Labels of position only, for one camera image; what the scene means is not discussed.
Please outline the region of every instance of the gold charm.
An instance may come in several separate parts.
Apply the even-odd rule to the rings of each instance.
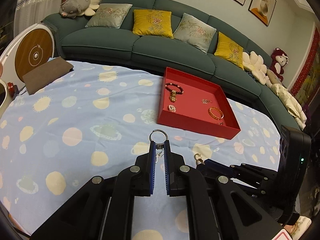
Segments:
[[[200,163],[204,164],[203,159],[201,158],[201,154],[200,153],[196,153],[194,155],[194,158],[196,160],[196,165],[199,165]]]
[[[175,112],[176,112],[176,107],[173,106],[173,105],[169,105],[169,106],[168,106],[168,110],[169,110],[170,112],[175,113]]]
[[[175,102],[177,99],[176,99],[176,95],[177,95],[177,92],[176,92],[176,90],[172,90],[171,91],[171,95],[170,95],[170,97],[169,97],[169,99],[170,99],[170,101],[171,102]]]
[[[203,104],[211,103],[211,100],[202,99],[202,103],[203,103]]]

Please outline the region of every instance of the red box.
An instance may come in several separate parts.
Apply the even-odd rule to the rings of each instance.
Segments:
[[[166,83],[175,83],[183,88],[183,94],[170,101],[170,92],[165,89]],[[202,99],[211,103],[203,104]],[[176,112],[168,110],[169,105],[176,107]],[[212,118],[209,108],[219,108],[224,117],[221,120]],[[159,105],[158,124],[163,124],[196,133],[232,139],[240,132],[239,124],[221,87],[207,80],[195,77],[172,68],[166,68]]]

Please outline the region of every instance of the ring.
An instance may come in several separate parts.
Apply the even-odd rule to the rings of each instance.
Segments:
[[[149,135],[149,140],[150,140],[150,142],[153,141],[152,138],[151,138],[151,135],[152,135],[154,132],[161,132],[161,133],[163,133],[163,134],[165,135],[165,140],[166,140],[166,141],[168,140],[168,135],[165,133],[165,131],[162,131],[162,130],[160,130],[160,129],[156,129],[156,130],[153,130],[152,133],[150,133],[150,135]],[[155,142],[155,144],[156,144],[156,149],[157,149],[157,150],[162,150],[162,149],[164,148],[164,143],[165,143],[165,141],[164,141],[163,143],[156,143],[156,142]]]
[[[211,112],[212,110],[216,110],[219,114],[221,114],[221,117],[219,118],[219,117],[217,117],[216,115],[214,115],[214,114]],[[213,118],[216,119],[216,120],[221,120],[221,119],[224,117],[223,112],[222,112],[219,108],[217,108],[217,107],[215,107],[215,106],[210,107],[209,110],[208,110],[208,112],[209,112],[209,114],[211,115],[211,117],[213,117]]]
[[[170,112],[175,113],[175,112],[176,112],[176,107],[175,107],[174,105],[169,105],[169,106],[168,106],[168,110],[169,110]]]

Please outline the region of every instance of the bed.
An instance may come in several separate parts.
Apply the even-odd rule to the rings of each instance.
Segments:
[[[232,140],[156,124],[162,77],[120,66],[70,61],[74,71],[34,95],[22,91],[0,119],[0,200],[29,235],[95,175],[116,176],[164,130],[173,152],[225,165],[277,170],[279,133],[264,114],[228,100],[241,132]],[[162,142],[160,134],[154,137]],[[169,198],[164,160],[151,197],[136,197],[132,239],[188,239],[185,197]]]

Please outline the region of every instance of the red plush monkey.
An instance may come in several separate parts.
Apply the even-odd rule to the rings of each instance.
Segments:
[[[284,73],[283,67],[285,64],[288,63],[288,55],[281,49],[276,48],[273,53],[271,54],[272,63],[270,66],[270,70],[276,74],[276,76],[280,79],[280,81],[283,81],[283,76],[281,76]]]

